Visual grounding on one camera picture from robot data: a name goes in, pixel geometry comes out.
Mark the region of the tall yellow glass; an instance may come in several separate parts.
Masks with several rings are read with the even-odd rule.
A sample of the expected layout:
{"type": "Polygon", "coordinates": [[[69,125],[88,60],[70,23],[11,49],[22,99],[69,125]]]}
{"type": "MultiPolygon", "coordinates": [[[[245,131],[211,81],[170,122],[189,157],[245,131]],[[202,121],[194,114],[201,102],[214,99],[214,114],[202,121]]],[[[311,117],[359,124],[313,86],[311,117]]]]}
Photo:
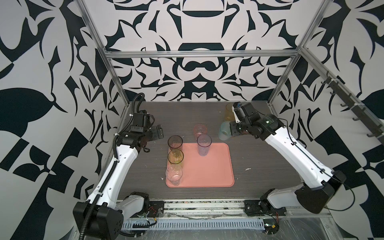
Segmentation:
{"type": "Polygon", "coordinates": [[[235,115],[233,112],[233,103],[226,104],[226,111],[225,111],[225,121],[233,122],[235,121],[235,115]]]}

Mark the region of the tall dark grey glass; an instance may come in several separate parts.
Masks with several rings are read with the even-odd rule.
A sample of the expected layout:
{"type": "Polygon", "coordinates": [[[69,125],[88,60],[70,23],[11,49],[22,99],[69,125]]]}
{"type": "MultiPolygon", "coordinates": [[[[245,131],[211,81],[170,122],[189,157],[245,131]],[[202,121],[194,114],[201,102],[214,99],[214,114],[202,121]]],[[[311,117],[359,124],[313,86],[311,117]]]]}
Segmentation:
{"type": "Polygon", "coordinates": [[[178,135],[173,135],[168,139],[169,151],[182,150],[183,149],[183,138],[178,135]]]}

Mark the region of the teal glass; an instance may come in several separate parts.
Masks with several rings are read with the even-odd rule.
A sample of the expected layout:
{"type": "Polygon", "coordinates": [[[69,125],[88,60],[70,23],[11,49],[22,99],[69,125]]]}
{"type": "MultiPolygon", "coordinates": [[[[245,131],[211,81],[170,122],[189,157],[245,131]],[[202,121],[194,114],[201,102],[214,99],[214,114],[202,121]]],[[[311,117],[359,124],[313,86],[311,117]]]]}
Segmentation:
{"type": "Polygon", "coordinates": [[[226,141],[232,137],[231,122],[225,121],[221,124],[218,137],[222,141],[226,141]]]}

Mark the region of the tall green glass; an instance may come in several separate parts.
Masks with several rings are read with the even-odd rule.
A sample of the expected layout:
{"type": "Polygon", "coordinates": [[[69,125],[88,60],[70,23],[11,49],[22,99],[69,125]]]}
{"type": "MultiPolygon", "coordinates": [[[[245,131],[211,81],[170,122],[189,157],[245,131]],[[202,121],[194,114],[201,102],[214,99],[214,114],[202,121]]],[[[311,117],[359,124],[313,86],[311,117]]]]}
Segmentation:
{"type": "Polygon", "coordinates": [[[183,166],[184,153],[179,149],[173,149],[168,154],[168,163],[173,166],[183,166]]]}

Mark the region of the tall clear glass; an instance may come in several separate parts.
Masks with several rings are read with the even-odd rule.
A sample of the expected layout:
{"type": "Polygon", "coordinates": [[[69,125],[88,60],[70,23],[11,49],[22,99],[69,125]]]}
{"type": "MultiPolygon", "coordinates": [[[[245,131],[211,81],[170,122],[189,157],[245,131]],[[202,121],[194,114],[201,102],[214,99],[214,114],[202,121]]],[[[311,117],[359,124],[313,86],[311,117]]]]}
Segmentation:
{"type": "Polygon", "coordinates": [[[170,165],[166,170],[166,178],[170,181],[174,186],[178,186],[183,177],[183,168],[178,165],[170,165]]]}

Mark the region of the short pink glass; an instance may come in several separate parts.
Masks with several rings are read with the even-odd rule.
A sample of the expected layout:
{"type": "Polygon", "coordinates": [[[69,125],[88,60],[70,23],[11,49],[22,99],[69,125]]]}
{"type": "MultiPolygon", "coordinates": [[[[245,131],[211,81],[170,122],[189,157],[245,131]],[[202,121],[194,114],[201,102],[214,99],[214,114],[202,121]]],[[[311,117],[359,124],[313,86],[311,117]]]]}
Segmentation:
{"type": "Polygon", "coordinates": [[[200,135],[206,135],[208,132],[208,129],[203,124],[196,124],[193,128],[194,137],[197,140],[200,135]]]}

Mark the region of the tall blue glass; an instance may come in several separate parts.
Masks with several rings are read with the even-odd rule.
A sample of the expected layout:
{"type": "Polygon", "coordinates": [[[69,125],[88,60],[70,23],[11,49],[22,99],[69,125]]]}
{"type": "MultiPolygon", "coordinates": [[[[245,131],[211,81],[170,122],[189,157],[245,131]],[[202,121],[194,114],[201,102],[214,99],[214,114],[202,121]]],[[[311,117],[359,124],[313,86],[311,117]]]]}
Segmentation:
{"type": "Polygon", "coordinates": [[[200,135],[197,138],[198,153],[200,156],[206,156],[212,144],[212,138],[209,135],[200,135]]]}

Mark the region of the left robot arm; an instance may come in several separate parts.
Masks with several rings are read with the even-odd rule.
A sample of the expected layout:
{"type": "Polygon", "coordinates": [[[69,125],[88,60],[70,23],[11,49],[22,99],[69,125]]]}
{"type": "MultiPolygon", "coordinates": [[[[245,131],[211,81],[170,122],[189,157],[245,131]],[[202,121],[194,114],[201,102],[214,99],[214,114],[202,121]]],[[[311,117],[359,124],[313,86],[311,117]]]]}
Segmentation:
{"type": "Polygon", "coordinates": [[[129,122],[113,138],[111,162],[87,200],[76,203],[73,209],[80,240],[114,240],[121,235],[125,221],[148,212],[148,194],[133,192],[118,202],[124,180],[139,153],[150,152],[147,144],[164,137],[162,126],[154,125],[155,117],[140,109],[144,99],[144,93],[134,97],[129,122]]]}

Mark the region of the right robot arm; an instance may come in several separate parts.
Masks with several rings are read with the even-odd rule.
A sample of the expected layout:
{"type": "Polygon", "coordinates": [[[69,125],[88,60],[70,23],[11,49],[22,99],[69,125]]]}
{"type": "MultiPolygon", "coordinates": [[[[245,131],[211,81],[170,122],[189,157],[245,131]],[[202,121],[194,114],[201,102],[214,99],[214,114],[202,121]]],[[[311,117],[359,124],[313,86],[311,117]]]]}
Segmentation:
{"type": "Polygon", "coordinates": [[[287,120],[273,114],[262,114],[251,103],[232,105],[235,120],[230,122],[232,137],[252,135],[273,147],[296,170],[302,179],[298,186],[271,189],[260,198],[261,212],[302,207],[319,214],[345,185],[347,177],[317,160],[289,131],[287,120]]]}

